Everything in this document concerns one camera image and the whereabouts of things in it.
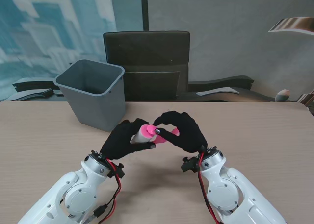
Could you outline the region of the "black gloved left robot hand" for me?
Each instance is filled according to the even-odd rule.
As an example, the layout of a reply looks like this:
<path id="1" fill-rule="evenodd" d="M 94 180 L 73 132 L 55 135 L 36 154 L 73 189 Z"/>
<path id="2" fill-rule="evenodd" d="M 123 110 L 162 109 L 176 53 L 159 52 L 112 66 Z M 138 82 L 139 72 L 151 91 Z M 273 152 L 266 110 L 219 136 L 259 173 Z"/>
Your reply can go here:
<path id="1" fill-rule="evenodd" d="M 101 156 L 109 160 L 118 160 L 134 152 L 155 148 L 153 142 L 131 143 L 132 137 L 145 124 L 148 124 L 148 122 L 140 118 L 133 122 L 129 120 L 122 121 L 112 130 L 103 144 L 100 150 Z"/>

